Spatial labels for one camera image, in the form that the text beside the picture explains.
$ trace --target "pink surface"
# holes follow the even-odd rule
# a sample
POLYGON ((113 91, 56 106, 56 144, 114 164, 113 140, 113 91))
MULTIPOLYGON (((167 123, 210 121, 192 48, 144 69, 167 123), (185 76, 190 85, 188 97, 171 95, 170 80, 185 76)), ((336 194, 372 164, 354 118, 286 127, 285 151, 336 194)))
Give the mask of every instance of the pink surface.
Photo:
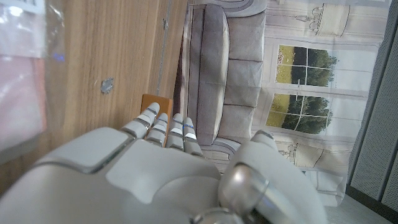
POLYGON ((45 130, 44 61, 0 55, 0 151, 45 130))

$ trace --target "plastic bag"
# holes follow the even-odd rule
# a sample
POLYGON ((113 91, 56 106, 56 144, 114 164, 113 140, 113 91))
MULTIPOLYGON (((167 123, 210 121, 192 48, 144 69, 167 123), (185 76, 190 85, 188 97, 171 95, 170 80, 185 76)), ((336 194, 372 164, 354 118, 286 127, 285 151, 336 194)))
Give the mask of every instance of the plastic bag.
POLYGON ((64 64, 63 14, 51 2, 60 6, 0 0, 0 164, 20 156, 14 146, 47 129, 46 58, 64 64))

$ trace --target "orange object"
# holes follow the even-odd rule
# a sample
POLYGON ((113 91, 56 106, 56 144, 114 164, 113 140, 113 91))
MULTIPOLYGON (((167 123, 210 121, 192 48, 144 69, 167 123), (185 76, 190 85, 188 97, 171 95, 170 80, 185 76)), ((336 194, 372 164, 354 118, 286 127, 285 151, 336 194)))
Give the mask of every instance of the orange object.
POLYGON ((170 120, 172 117, 172 110, 173 110, 173 100, 164 98, 161 96, 154 96, 150 94, 143 94, 142 95, 142 102, 141 102, 141 113, 153 102, 156 102, 160 105, 160 110, 159 114, 161 113, 166 113, 167 116, 169 117, 169 120, 167 121, 167 131, 169 130, 169 124, 170 120))

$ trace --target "window pane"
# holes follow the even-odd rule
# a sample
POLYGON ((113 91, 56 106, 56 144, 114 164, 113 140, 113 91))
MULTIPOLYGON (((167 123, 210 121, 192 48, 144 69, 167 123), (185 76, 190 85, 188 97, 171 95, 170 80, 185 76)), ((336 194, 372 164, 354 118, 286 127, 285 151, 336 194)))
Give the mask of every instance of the window pane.
POLYGON ((289 65, 278 65, 276 82, 288 84, 305 84, 305 67, 294 67, 289 65))
POLYGON ((361 128, 361 123, 362 121, 332 118, 326 129, 326 135, 355 138, 361 128))
POLYGON ((295 95, 290 95, 289 108, 287 109, 287 112, 292 114, 300 114, 302 103, 303 103, 303 96, 297 96, 296 100, 295 95))
POLYGON ((363 112, 366 108, 366 101, 333 98, 329 108, 333 112, 334 118, 356 119, 361 121, 363 119, 363 112))
POLYGON ((301 117, 296 131, 308 134, 325 134, 327 118, 304 116, 301 117))
POLYGON ((328 87, 333 79, 333 70, 308 68, 307 85, 328 87))
POLYGON ((287 114, 284 119, 284 123, 282 124, 282 128, 294 130, 297 125, 297 122, 299 121, 299 118, 300 118, 299 115, 287 114))
POLYGON ((352 70, 334 70, 330 86, 341 90, 369 91, 371 86, 371 72, 357 72, 352 70))
POLYGON ((294 130, 297 122, 299 121, 299 117, 299 115, 270 112, 268 115, 266 126, 294 130))
POLYGON ((289 99, 290 95, 275 94, 271 105, 271 111, 287 113, 287 109, 289 108, 289 99))
POLYGON ((272 101, 271 111, 281 113, 300 114, 303 96, 275 94, 272 101))
POLYGON ((334 68, 337 58, 333 51, 308 49, 308 66, 317 68, 334 68))
POLYGON ((327 117, 328 115, 333 115, 329 108, 330 101, 328 99, 323 97, 306 96, 304 99, 302 114, 327 117))
POLYGON ((357 70, 372 73, 377 52, 364 50, 336 50, 336 69, 357 70))
POLYGON ((284 65, 307 65, 307 49, 280 45, 278 64, 284 65))

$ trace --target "wood grain panel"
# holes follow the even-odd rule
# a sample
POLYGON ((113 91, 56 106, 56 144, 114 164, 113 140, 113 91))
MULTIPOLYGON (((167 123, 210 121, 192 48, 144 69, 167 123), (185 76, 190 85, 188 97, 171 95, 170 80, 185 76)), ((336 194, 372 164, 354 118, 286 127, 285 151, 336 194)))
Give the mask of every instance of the wood grain panel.
POLYGON ((55 126, 51 131, 24 143, 37 149, 0 166, 0 194, 52 149, 95 128, 118 129, 135 118, 142 94, 156 94, 163 46, 159 96, 173 96, 187 0, 69 0, 64 5, 67 74, 46 83, 66 92, 65 101, 49 100, 55 111, 65 109, 63 125, 49 120, 55 126), (162 19, 169 1, 164 40, 162 19), (105 95, 100 86, 109 77, 114 89, 105 95))

